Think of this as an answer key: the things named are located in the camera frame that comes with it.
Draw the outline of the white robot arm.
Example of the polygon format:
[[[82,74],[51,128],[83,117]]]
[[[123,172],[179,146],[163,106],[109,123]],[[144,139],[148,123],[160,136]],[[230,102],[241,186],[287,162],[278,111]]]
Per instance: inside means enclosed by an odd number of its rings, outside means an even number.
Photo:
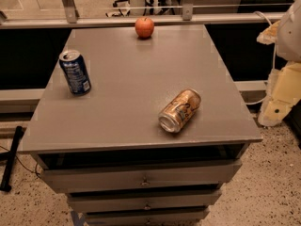
[[[274,44],[276,55],[287,61],[280,69],[272,69],[261,104],[258,122],[275,126],[301,100],[301,0],[295,0],[281,19],[263,30],[257,42]]]

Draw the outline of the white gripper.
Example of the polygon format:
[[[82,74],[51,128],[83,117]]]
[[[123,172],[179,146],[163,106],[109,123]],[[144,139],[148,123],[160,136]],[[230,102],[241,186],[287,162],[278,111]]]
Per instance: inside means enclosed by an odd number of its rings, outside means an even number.
[[[257,42],[270,45],[277,41],[280,21],[274,22],[257,37]],[[261,104],[258,122],[276,126],[301,100],[301,64],[289,61],[281,70],[273,69],[268,77],[266,97]]]

